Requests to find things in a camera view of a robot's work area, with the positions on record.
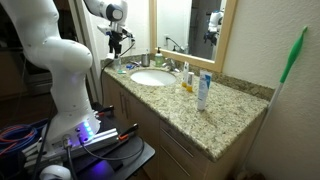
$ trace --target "backsplash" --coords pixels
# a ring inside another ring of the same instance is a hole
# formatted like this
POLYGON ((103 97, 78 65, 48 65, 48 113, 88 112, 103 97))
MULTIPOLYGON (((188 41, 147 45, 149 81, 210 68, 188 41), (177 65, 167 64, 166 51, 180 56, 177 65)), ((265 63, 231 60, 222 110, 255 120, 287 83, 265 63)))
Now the backsplash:
MULTIPOLYGON (((154 59, 154 54, 150 54, 150 59, 151 60, 154 59)), ((126 64, 130 61, 135 61, 135 62, 141 61, 141 55, 128 56, 128 57, 121 58, 122 64, 126 64)), ((108 61, 106 61, 106 60, 102 60, 101 67, 104 67, 107 64, 107 62, 108 61)), ((176 61, 176 65, 177 65, 178 69, 180 69, 180 70, 182 70, 183 64, 184 64, 184 62, 176 61)), ((203 69, 203 68, 199 68, 199 67, 193 66, 193 65, 190 65, 190 67, 189 67, 189 71, 194 72, 196 76, 199 76, 200 69, 203 69)), ((257 84, 254 84, 254 83, 251 83, 248 81, 244 81, 241 79, 230 77, 230 76, 224 75, 222 73, 217 73, 214 71, 210 71, 210 72, 213 73, 212 74, 212 81, 213 82, 217 82, 219 84, 228 86, 230 88, 239 90, 241 92, 250 94, 252 96, 256 96, 261 99, 265 99, 267 101, 271 100, 271 97, 274 93, 274 89, 271 89, 268 87, 264 87, 264 86, 257 85, 257 84)))

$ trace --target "white sink basin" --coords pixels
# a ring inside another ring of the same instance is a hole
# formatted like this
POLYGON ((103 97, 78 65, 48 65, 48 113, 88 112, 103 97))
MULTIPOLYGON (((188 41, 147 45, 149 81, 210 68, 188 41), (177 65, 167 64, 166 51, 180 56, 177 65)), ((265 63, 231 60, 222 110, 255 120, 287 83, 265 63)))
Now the white sink basin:
POLYGON ((176 77, 168 72, 154 69, 139 70, 131 75, 131 79, 148 86, 166 86, 176 82, 176 77))

